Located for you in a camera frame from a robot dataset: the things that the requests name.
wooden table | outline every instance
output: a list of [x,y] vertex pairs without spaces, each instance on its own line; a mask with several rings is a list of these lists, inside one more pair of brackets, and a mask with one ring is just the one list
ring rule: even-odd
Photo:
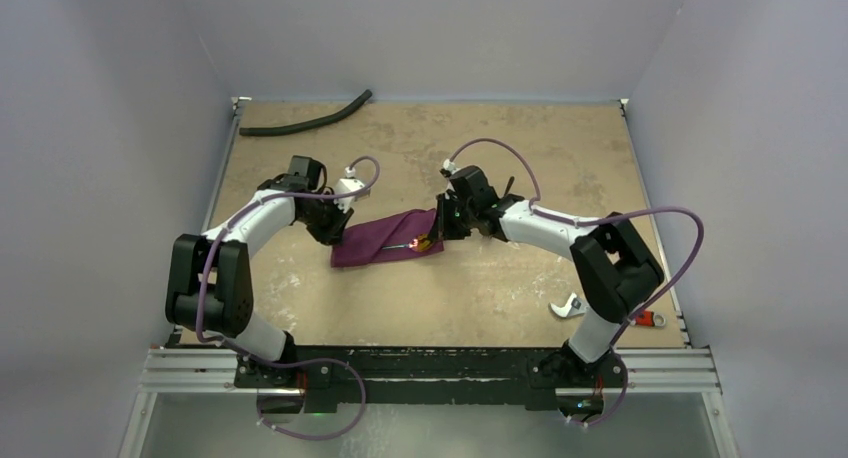
[[[338,104],[250,103],[242,126],[295,123],[337,110]],[[645,207],[627,128],[617,106],[501,104],[368,104],[347,120],[279,138],[237,137],[215,207],[217,225],[250,199],[256,186],[286,170],[292,155],[325,163],[330,183],[359,155],[382,165],[371,197],[355,205],[351,224],[412,208],[435,206],[444,191],[442,161],[466,141],[499,138],[530,162],[541,204],[582,216]],[[457,165],[480,166],[499,192],[532,196],[520,163],[489,144],[463,152]],[[369,164],[357,167],[367,179]],[[648,219],[635,225],[658,247]],[[301,224],[278,233],[251,262],[255,310],[287,329],[299,344],[410,346],[559,346],[581,318],[555,317],[548,303],[581,292],[572,264],[527,245],[473,235],[450,241],[426,258],[331,269],[330,249]],[[664,329],[632,328],[620,346],[682,347],[670,297],[652,309]],[[184,334],[189,341],[192,334]]]

robotic arm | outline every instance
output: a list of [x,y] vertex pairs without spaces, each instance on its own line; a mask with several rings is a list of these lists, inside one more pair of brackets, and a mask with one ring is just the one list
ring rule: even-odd
[[[426,242],[462,239],[476,229],[484,236],[537,246],[574,263],[589,309],[554,360],[560,368],[556,371],[574,367],[585,371],[598,363],[631,312],[663,281],[662,268],[629,220],[578,227],[574,223],[596,218],[535,206],[509,193],[512,180],[499,197],[477,166],[456,170],[448,161],[442,174],[450,185],[437,197],[437,219]],[[562,364],[570,365],[570,370],[562,369]]]
[[[200,236],[180,236],[171,254],[165,307],[168,321],[195,329],[199,276],[209,258],[212,242],[220,235],[221,244],[212,257],[217,275],[215,283],[207,286],[204,300],[204,331],[222,335],[268,361],[297,361],[291,334],[253,312],[250,258],[274,234],[296,221],[304,223],[306,230],[321,244],[334,245],[341,241],[353,215],[353,201],[367,192],[344,198],[334,199],[333,196],[350,194],[366,185],[356,178],[352,168],[347,168],[345,177],[333,188],[335,195],[328,195],[327,199],[308,197],[324,194],[325,186],[318,185],[322,174],[326,182],[327,170],[322,163],[295,156],[286,173],[259,185],[250,202],[223,224]],[[304,197],[281,197],[281,192]]]

gray wall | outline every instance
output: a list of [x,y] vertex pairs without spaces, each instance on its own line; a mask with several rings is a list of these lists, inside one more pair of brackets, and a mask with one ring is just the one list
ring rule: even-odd
[[115,456],[228,95],[180,0],[0,0],[0,448]]
[[186,0],[233,94],[629,96],[683,0]]
[[[845,0],[686,0],[628,116],[654,204],[703,214],[680,286],[744,456],[845,456]],[[671,261],[693,238],[661,219]]]

black tube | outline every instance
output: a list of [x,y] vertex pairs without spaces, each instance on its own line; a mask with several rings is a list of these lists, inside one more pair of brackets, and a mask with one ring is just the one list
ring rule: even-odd
[[356,110],[362,108],[362,105],[364,105],[365,102],[368,101],[372,95],[373,94],[371,93],[371,90],[365,90],[365,92],[359,95],[357,99],[351,101],[349,105],[333,113],[332,115],[322,116],[321,118],[315,118],[314,120],[304,121],[303,123],[295,123],[293,125],[274,126],[271,128],[239,128],[239,135],[286,136],[293,135],[295,133],[300,133],[306,130],[320,128],[322,126],[332,125],[333,123],[338,123],[339,121],[342,121],[343,119],[356,112]]

maroon towel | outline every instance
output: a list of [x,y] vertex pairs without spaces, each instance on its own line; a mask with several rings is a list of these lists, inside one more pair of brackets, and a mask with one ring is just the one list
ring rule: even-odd
[[409,210],[376,221],[354,225],[345,230],[342,243],[333,247],[330,266],[343,268],[369,263],[411,260],[439,253],[444,243],[436,242],[424,252],[409,248],[381,249],[384,246],[409,243],[427,233],[436,219],[436,210]]

